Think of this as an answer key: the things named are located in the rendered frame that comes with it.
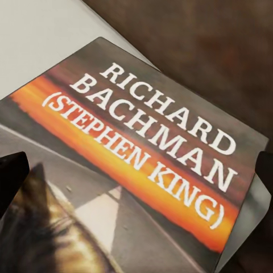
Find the hardback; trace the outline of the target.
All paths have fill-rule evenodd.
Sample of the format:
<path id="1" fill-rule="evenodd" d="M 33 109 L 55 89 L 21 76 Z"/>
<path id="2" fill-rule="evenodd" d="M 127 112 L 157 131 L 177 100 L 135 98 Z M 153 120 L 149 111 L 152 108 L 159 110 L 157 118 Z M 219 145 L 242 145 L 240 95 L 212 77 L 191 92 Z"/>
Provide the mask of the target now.
<path id="1" fill-rule="evenodd" d="M 0 100 L 0 273 L 214 273 L 269 140 L 100 36 Z"/>

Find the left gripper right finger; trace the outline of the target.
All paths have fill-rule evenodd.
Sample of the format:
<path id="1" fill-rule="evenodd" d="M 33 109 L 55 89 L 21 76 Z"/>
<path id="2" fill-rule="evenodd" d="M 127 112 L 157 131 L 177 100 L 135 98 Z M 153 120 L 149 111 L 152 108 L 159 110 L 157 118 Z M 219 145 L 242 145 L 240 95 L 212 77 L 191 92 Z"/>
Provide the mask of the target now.
<path id="1" fill-rule="evenodd" d="M 273 154 L 260 151 L 257 157 L 255 172 L 273 197 Z"/>

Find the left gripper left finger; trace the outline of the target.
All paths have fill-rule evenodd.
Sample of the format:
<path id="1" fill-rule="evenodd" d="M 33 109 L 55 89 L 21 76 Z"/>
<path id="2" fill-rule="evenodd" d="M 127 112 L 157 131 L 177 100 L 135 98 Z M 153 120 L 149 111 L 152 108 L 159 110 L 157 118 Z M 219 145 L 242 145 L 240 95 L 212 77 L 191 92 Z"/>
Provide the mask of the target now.
<path id="1" fill-rule="evenodd" d="M 24 151 L 0 158 L 0 220 L 29 173 Z"/>

